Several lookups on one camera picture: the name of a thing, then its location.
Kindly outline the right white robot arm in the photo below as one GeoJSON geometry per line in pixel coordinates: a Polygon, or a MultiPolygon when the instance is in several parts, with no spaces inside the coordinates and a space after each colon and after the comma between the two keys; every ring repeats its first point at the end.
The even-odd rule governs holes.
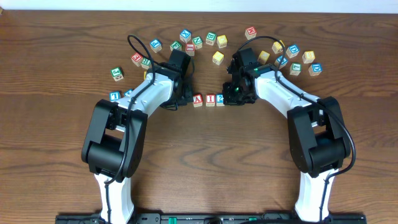
{"type": "Polygon", "coordinates": [[[290,154],[300,171],[295,211],[302,221],[324,221],[333,179],[342,173],[343,161],[351,154],[339,103],[333,97],[320,99],[306,93],[271,64],[231,64],[227,73],[232,81],[223,84],[225,105],[260,98],[287,118],[290,154]]]}

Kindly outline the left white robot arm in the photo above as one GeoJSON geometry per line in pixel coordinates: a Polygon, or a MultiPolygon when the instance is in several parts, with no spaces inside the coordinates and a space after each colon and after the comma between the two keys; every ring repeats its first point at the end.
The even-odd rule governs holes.
{"type": "Polygon", "coordinates": [[[186,65],[161,63],[130,94],[95,105],[81,152],[100,186],[105,223],[128,223],[133,212],[131,177],[141,161],[147,120],[160,106],[178,105],[189,79],[186,65]]]}

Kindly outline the red A wooden block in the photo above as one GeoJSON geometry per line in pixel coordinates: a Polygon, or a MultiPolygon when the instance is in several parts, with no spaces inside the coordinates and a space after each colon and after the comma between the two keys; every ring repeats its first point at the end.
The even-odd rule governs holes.
{"type": "Polygon", "coordinates": [[[201,94],[193,95],[193,106],[195,108],[203,106],[203,97],[201,96],[201,94]]]}

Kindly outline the red I wooden block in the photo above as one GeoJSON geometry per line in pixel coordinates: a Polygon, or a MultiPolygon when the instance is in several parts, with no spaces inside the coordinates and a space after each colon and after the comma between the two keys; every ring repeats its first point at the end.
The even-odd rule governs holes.
{"type": "Polygon", "coordinates": [[[208,94],[206,95],[206,106],[211,107],[216,105],[216,95],[214,94],[208,94]]]}

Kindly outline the blue 2 wooden block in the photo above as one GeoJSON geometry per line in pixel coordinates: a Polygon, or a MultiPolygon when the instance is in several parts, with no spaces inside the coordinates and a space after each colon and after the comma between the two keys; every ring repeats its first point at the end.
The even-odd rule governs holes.
{"type": "Polygon", "coordinates": [[[224,106],[224,97],[222,94],[216,95],[216,106],[224,106]]]}

